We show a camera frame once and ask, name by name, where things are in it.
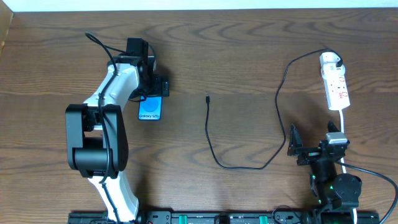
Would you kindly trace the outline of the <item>blue Galaxy smartphone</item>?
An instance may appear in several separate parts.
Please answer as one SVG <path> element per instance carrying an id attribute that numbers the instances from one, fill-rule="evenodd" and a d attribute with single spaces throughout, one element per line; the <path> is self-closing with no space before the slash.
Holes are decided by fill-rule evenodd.
<path id="1" fill-rule="evenodd" d="M 139 103 L 139 120 L 158 121 L 161 119 L 162 97 L 148 97 L 145 101 Z"/>

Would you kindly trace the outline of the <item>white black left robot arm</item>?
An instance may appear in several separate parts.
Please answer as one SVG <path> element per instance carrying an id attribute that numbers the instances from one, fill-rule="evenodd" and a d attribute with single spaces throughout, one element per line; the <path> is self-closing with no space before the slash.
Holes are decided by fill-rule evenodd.
<path id="1" fill-rule="evenodd" d="M 169 84 L 154 74 L 155 69 L 154 56 L 113 57 L 98 89 L 65 111 L 68 164 L 97 189 L 108 210 L 103 219 L 108 223 L 147 221 L 124 171 L 129 146 L 123 109 L 134 98 L 167 96 Z"/>

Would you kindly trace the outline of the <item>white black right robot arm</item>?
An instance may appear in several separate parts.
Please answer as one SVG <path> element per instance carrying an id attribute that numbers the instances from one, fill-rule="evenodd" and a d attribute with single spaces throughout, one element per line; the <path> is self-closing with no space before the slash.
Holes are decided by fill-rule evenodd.
<path id="1" fill-rule="evenodd" d="M 304 223 L 348 223 L 359 207 L 362 181 L 348 173 L 338 174 L 335 164 L 345 157 L 349 140 L 333 122 L 317 147 L 304 147 L 299 132 L 290 126 L 288 156 L 298 166 L 310 166 L 310 188 L 320 204 L 303 216 Z"/>

